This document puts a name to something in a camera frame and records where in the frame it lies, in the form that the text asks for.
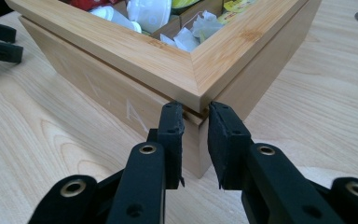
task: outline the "wooden frame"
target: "wooden frame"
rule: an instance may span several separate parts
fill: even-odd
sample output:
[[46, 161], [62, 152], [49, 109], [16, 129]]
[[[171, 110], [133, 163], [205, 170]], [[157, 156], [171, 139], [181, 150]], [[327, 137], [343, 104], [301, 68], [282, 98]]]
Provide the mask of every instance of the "wooden frame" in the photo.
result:
[[157, 127], [163, 104], [181, 102], [184, 166], [202, 176], [211, 164], [207, 104], [226, 103], [245, 119], [305, 38], [321, 1], [257, 0], [191, 53], [57, 0], [7, 2], [54, 68], [138, 133]]

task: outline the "light wood tabletop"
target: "light wood tabletop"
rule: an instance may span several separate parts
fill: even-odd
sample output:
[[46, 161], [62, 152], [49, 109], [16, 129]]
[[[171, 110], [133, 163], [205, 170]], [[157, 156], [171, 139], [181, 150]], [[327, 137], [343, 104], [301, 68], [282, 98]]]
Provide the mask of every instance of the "light wood tabletop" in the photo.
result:
[[[323, 0], [310, 32], [244, 121], [255, 142], [279, 147], [326, 187], [358, 177], [358, 1]], [[57, 74], [10, 13], [22, 63], [0, 62], [0, 223], [25, 223], [68, 175], [102, 180], [122, 169], [144, 139]], [[239, 191], [184, 170], [168, 190], [166, 223], [246, 223]]]

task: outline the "green item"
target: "green item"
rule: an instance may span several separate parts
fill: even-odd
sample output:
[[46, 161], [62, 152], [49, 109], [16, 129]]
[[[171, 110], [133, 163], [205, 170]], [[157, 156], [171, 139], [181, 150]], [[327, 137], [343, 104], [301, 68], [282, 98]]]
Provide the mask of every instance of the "green item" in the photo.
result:
[[237, 14], [238, 14], [238, 12], [227, 11], [227, 12], [223, 13], [221, 16], [219, 16], [219, 18], [217, 18], [217, 20], [220, 23], [222, 23], [223, 25], [226, 25], [227, 23], [234, 20], [234, 18]]
[[202, 44], [206, 40], [205, 34], [200, 31], [200, 43]]
[[224, 8], [227, 11], [231, 12], [243, 12], [245, 11], [251, 4], [253, 4], [255, 0], [235, 0], [229, 1], [224, 4]]
[[199, 0], [172, 0], [171, 8], [188, 7], [197, 2], [199, 2]]

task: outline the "bamboo box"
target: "bamboo box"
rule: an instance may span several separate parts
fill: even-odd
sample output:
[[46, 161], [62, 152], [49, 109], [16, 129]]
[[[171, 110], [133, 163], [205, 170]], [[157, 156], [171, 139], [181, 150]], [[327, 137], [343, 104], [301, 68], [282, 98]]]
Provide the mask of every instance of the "bamboo box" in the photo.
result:
[[90, 98], [147, 136], [163, 105], [184, 105], [183, 165], [201, 177], [210, 167], [208, 104], [245, 119], [304, 40], [321, 0], [256, 0], [191, 52], [154, 37], [173, 36], [194, 13], [222, 13], [203, 0], [151, 36], [58, 0], [6, 0], [52, 66]]

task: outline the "clamp jaw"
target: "clamp jaw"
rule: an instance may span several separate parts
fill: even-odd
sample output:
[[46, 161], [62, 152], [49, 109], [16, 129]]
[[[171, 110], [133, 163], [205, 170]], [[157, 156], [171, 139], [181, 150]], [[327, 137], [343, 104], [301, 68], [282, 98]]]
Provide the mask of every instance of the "clamp jaw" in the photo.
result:
[[[85, 175], [58, 182], [30, 223], [164, 223], [165, 189], [182, 178], [182, 106], [163, 106], [158, 129], [135, 146], [124, 170], [97, 183]], [[250, 223], [358, 223], [358, 179], [331, 189], [306, 179], [275, 146], [255, 144], [231, 107], [210, 104], [208, 149], [219, 187], [241, 190]]]
[[8, 43], [14, 43], [16, 39], [16, 30], [0, 24], [0, 61], [8, 63], [20, 63], [23, 48]]

